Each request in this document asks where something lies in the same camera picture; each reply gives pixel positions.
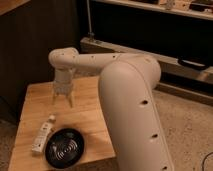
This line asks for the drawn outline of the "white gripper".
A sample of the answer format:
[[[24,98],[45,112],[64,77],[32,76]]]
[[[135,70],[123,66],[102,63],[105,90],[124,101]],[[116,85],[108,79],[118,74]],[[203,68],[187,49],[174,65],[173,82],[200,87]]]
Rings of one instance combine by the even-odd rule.
[[[73,83],[63,83],[57,80],[53,81],[53,97],[52,97],[52,105],[56,103],[56,99],[59,95],[64,95],[68,98],[68,102],[70,107],[73,107],[73,97],[72,97]]]

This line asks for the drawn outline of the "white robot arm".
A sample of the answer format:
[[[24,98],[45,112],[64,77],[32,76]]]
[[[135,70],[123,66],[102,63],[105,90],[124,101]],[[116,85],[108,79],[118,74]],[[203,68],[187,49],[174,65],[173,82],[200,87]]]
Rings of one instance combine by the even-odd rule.
[[[175,171],[152,90],[161,77],[158,61],[142,53],[81,54],[54,49],[56,96],[72,97],[72,70],[99,68],[98,97],[120,171]]]

